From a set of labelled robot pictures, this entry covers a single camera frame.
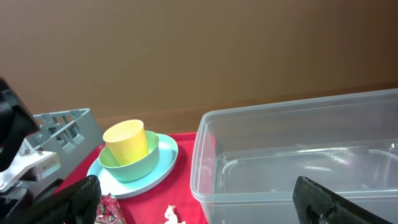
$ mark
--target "brown baseboard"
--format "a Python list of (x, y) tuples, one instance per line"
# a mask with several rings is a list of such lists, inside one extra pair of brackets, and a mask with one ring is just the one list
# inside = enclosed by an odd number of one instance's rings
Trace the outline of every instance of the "brown baseboard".
[(229, 103), (218, 103), (213, 105), (203, 105), (191, 108), (181, 108), (168, 111), (154, 111), (148, 113), (129, 114), (123, 116), (113, 116), (97, 119), (103, 131), (112, 125), (129, 119), (140, 119), (145, 123), (146, 130), (157, 133), (184, 133), (197, 131), (201, 117), (214, 110), (236, 108), (241, 106), (261, 105), (265, 103), (276, 103), (290, 100), (302, 100), (323, 96), (342, 95), (348, 93), (359, 93), (364, 91), (385, 90), (398, 88), (398, 82), (382, 85), (361, 86), (354, 88), (342, 88), (336, 90), (319, 91), (312, 93), (300, 93), (285, 96), (273, 96), (264, 98), (252, 98), (247, 100), (234, 101)]

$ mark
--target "yellow cup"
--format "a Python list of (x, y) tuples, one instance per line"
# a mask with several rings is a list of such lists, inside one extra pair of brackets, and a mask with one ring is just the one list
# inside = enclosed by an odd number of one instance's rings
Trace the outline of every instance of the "yellow cup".
[(149, 153), (144, 123), (140, 120), (115, 124), (105, 131), (103, 139), (121, 166), (136, 162)]

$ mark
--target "gray plastic basket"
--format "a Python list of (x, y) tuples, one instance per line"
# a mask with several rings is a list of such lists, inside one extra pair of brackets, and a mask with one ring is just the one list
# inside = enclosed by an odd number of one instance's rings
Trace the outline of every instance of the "gray plastic basket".
[(34, 115), (40, 131), (27, 137), (36, 151), (56, 152), (61, 168), (48, 177), (36, 181), (22, 181), (34, 197), (57, 179), (65, 179), (97, 146), (104, 143), (102, 131), (90, 109), (60, 111)]

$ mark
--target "red table surface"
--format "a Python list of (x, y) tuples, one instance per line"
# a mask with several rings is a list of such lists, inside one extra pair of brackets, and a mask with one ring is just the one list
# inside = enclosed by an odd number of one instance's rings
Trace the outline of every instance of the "red table surface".
[[(190, 190), (190, 175), (193, 144), (196, 133), (171, 134), (178, 144), (178, 156), (171, 173), (156, 187), (147, 192), (119, 203), (127, 224), (165, 223), (164, 213), (167, 205), (175, 205), (178, 219), (187, 224), (206, 224), (205, 215), (199, 202), (193, 198)], [(99, 156), (104, 144), (98, 146), (56, 189), (65, 187), (83, 179), (91, 164)]]

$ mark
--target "brown wall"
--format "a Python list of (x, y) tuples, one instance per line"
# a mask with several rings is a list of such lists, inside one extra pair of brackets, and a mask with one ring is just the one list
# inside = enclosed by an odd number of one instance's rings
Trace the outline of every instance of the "brown wall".
[(397, 11), (396, 0), (3, 0), (0, 74), (32, 113), (97, 118), (395, 83)]

